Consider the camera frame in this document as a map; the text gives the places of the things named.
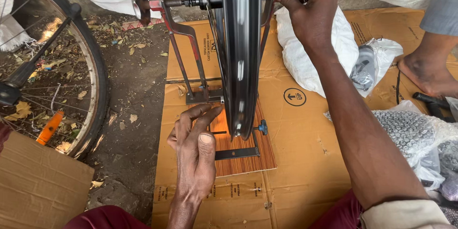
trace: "wheel truing stand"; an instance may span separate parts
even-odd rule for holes
[[[166,27],[169,30],[169,37],[170,43],[174,49],[178,64],[180,66],[181,73],[183,75],[183,79],[186,84],[186,88],[188,92],[186,93],[186,104],[201,104],[201,103],[211,103],[211,102],[221,102],[224,103],[223,100],[223,90],[210,90],[207,84],[207,80],[205,78],[205,73],[203,70],[202,59],[200,56],[199,46],[196,40],[196,32],[193,27],[176,23],[173,21],[172,14],[170,11],[171,7],[175,6],[199,6],[202,10],[209,10],[211,8],[218,9],[223,7],[223,0],[132,0],[135,13],[137,18],[143,25],[147,25],[150,21],[150,9],[152,11],[159,11],[161,12],[162,18]],[[262,35],[261,45],[260,45],[260,55],[262,56],[264,52],[264,47],[267,40],[267,35],[270,29],[270,19],[273,13],[273,4],[274,0],[266,0],[266,4],[264,7],[264,13],[262,15],[262,27],[264,27],[264,33]],[[178,50],[178,46],[175,40],[175,34],[185,35],[189,38],[192,51],[196,60],[196,64],[199,71],[199,77],[201,81],[201,85],[199,88],[202,91],[193,92],[189,79],[186,75],[186,70],[183,65],[183,61],[181,59],[180,51]],[[233,150],[221,150],[216,151],[215,160],[223,160],[223,159],[232,159],[232,158],[241,158],[241,157],[249,157],[249,156],[260,156],[259,147],[257,138],[255,135],[254,130],[259,130],[262,132],[263,135],[267,135],[267,123],[265,120],[261,120],[261,124],[258,127],[253,128],[251,132],[253,136],[253,140],[255,143],[254,147],[250,148],[241,148],[241,149],[233,149]],[[227,133],[226,131],[222,132],[213,132],[214,134],[224,134]]]

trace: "cardboard sheet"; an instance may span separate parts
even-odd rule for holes
[[[344,11],[344,14],[352,24],[358,44],[372,37],[383,37],[397,41],[404,47],[404,53],[409,54],[424,34],[419,28],[423,11],[386,8]],[[272,20],[260,66],[259,99],[278,168],[217,178],[213,193],[201,205],[194,228],[307,228],[350,189],[333,124],[323,115],[328,104],[317,93],[302,89],[289,75],[283,65],[275,22]],[[196,21],[193,26],[198,38],[211,35],[207,21]],[[190,79],[198,78],[189,43],[178,42],[178,45]],[[458,77],[455,60],[450,55],[448,67]],[[207,78],[219,77],[216,55],[211,50],[204,68]],[[397,77],[398,69],[393,66],[365,99],[371,109],[384,110],[396,105]],[[167,79],[180,78],[171,50]],[[411,95],[417,91],[401,74],[399,100],[412,100]],[[288,93],[303,94],[304,103],[287,102],[284,96]],[[413,102],[426,111],[421,103]],[[166,227],[169,203],[175,191],[176,157],[166,138],[179,114],[186,109],[185,98],[178,97],[177,85],[166,85],[153,201],[154,228]],[[235,185],[240,188],[237,195]]]
[[[62,228],[84,211],[93,174],[88,165],[11,132],[0,153],[0,228]]]

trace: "hand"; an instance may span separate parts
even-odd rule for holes
[[[167,143],[176,150],[178,179],[170,207],[169,228],[191,228],[202,200],[215,182],[216,140],[207,131],[222,107],[198,105],[181,113]]]
[[[331,29],[337,9],[337,0],[277,0],[289,11],[294,33],[309,54],[333,50]]]

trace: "finger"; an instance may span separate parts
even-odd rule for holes
[[[216,172],[215,168],[215,152],[216,139],[213,133],[204,131],[200,133],[198,138],[199,147],[199,162],[197,170],[202,174],[212,174]]]
[[[192,133],[201,133],[207,130],[207,127],[212,123],[212,121],[218,116],[223,110],[222,106],[215,107],[209,110],[206,114],[199,117],[192,128]]]
[[[192,121],[206,113],[212,108],[210,104],[201,104],[195,107],[192,107],[180,115],[180,130],[177,132],[179,138],[187,138],[189,132],[191,132]]]
[[[169,137],[167,137],[167,144],[169,144],[170,147],[173,148],[173,150],[176,150],[176,131],[175,127],[172,129],[170,132]]]
[[[304,6],[301,4],[299,0],[277,0],[280,2],[283,6],[285,6],[289,13],[293,13],[297,10],[300,10],[301,8],[304,8]]]

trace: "bicycle wheel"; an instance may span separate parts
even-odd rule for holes
[[[247,140],[253,130],[260,63],[261,0],[223,0],[225,57],[220,61],[229,132]]]
[[[31,5],[46,6],[47,13],[33,15]],[[21,14],[24,9],[29,13]],[[8,75],[21,61],[27,61],[27,56],[33,59],[74,10],[68,0],[14,0],[11,13],[20,18],[18,22],[31,41],[14,52],[0,52],[0,81],[6,85]],[[13,20],[6,17],[3,15],[0,25]],[[99,46],[83,18],[72,17],[65,29],[68,32],[61,32],[38,56],[34,73],[20,86],[21,106],[0,107],[0,117],[12,129],[38,138],[52,117],[63,112],[59,128],[46,145],[81,159],[96,140],[106,115],[107,75]]]

